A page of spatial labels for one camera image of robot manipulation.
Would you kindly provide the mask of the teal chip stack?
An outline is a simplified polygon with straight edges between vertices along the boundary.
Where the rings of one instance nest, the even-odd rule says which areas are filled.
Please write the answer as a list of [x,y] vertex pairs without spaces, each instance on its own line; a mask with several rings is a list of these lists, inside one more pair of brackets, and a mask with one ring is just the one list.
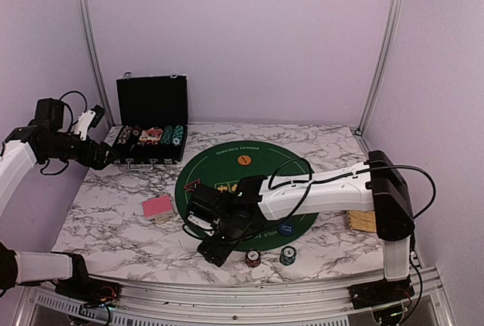
[[282,265],[289,266],[296,261],[296,249],[292,246],[286,246],[281,249],[279,261]]

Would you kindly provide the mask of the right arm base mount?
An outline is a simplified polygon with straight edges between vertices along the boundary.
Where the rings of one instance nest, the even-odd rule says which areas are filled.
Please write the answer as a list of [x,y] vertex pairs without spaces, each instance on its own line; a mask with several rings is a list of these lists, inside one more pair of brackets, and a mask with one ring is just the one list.
[[349,287],[354,309],[364,309],[393,303],[415,294],[410,278],[401,281],[382,279]]

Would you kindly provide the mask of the red black chip stack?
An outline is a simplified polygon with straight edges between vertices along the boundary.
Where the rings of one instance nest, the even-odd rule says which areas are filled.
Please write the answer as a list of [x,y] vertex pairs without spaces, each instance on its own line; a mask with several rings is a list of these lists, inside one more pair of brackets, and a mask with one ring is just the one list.
[[261,253],[256,249],[251,249],[245,254],[245,263],[250,268],[258,267],[261,264]]

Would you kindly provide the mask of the orange dealer button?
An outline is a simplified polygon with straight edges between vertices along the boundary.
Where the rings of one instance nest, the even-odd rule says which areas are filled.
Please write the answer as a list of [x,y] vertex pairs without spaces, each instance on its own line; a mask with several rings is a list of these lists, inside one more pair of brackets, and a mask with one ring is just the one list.
[[249,166],[252,163],[252,158],[248,155],[240,155],[237,162],[242,166]]

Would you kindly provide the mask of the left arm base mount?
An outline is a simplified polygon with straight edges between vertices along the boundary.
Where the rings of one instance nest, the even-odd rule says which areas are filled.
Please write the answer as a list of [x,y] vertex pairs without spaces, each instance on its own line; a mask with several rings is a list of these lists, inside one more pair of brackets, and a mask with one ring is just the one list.
[[61,280],[54,289],[55,293],[78,301],[83,301],[87,307],[96,307],[116,302],[121,291],[120,284],[89,278],[81,280]]

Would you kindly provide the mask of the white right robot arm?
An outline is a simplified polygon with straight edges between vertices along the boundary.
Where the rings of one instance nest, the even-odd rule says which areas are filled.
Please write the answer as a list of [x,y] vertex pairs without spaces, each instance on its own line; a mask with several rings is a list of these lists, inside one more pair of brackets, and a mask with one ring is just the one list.
[[188,201],[188,223],[204,232],[200,253],[222,266],[241,242],[277,228],[293,216],[333,211],[372,211],[383,242],[383,273],[375,296],[389,302],[404,289],[409,275],[411,237],[415,224],[408,186],[382,151],[363,163],[306,175],[242,178],[235,191],[197,185]]

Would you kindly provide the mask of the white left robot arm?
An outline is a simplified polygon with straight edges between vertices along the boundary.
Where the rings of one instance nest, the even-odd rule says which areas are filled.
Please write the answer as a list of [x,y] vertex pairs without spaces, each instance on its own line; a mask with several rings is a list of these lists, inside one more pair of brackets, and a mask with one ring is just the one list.
[[[51,159],[73,160],[94,170],[113,163],[118,153],[107,143],[54,131],[46,126],[14,129],[2,145],[1,210],[8,205],[23,178],[37,164]],[[81,300],[95,294],[95,282],[88,277],[85,261],[74,253],[38,253],[9,250],[1,245],[1,289],[50,280],[65,281],[67,289]]]

